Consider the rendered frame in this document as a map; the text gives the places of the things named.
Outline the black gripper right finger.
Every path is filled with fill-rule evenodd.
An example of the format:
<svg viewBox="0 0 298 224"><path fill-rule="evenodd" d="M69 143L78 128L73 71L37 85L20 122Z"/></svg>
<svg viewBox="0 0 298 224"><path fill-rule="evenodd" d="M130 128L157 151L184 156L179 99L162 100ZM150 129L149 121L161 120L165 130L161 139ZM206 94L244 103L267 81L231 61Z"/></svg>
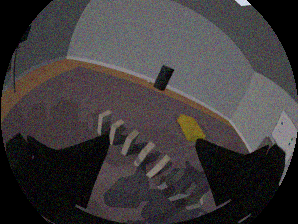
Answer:
<svg viewBox="0 0 298 224"><path fill-rule="evenodd" d="M267 149L269 145L259 148L258 151L247 153L247 155L243 153L241 155L241 153L213 144L212 141L209 143L208 140L197 140L198 159L208 177L217 206L230 200L230 194L238 189L258 160L266 156Z"/></svg>

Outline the yellow rectangular block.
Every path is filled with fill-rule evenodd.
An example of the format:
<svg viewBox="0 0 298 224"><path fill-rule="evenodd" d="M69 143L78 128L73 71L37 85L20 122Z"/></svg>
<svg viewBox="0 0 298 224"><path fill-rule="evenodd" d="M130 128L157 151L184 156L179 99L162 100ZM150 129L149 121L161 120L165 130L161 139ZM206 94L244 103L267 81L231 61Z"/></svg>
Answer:
<svg viewBox="0 0 298 224"><path fill-rule="evenodd" d="M204 132L202 129L198 127L197 121L194 121L193 117L180 115L180 119L178 119L178 125L182 128L182 131L185 133L186 139L188 141L197 141L198 139L205 139Z"/></svg>

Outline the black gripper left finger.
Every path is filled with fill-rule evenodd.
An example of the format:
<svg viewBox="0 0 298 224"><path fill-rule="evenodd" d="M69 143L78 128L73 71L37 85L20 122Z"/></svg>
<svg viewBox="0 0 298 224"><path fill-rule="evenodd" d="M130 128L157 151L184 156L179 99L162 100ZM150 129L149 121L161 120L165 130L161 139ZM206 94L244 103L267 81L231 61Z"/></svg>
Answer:
<svg viewBox="0 0 298 224"><path fill-rule="evenodd" d="M71 194L78 206L86 209L93 185L109 148L109 135L101 135L72 145L69 148L52 149L39 140L28 136L27 141L33 157L53 173L60 185Z"/></svg>

